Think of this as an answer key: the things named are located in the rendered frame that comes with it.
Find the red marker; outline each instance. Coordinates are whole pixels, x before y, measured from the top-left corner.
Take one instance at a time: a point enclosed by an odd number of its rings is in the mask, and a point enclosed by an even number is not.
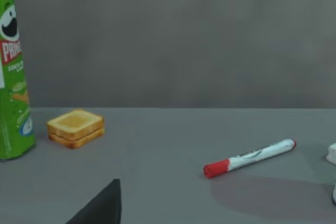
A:
[[[204,175],[207,178],[213,178],[231,170],[241,168],[264,159],[289,152],[294,149],[296,142],[292,139],[282,140],[281,142],[269,145],[267,147],[252,151],[246,154],[241,154],[235,157],[230,157],[217,163],[205,165],[203,168]]]

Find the sandwich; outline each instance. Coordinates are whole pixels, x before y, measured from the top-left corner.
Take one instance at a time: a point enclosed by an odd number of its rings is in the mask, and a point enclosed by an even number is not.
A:
[[[76,149],[104,134],[104,118],[76,109],[47,122],[49,139]]]

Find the pringles text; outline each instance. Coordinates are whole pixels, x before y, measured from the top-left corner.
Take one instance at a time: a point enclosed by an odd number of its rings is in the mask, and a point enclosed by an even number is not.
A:
[[[6,65],[21,53],[20,41],[1,40],[0,50],[2,55],[2,63],[3,65]]]

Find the gray wall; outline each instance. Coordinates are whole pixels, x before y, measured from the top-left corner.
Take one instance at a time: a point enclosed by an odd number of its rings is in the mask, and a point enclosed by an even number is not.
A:
[[[336,0],[16,0],[33,106],[335,107]]]

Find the gray table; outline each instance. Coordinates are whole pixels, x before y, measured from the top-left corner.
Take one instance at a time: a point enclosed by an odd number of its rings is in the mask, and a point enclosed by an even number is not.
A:
[[[69,109],[33,109],[37,146],[0,164],[0,223],[64,224],[114,178],[123,224],[334,223],[336,110],[88,109],[104,137],[78,150],[47,139]],[[297,148],[205,179],[204,164],[285,138]]]

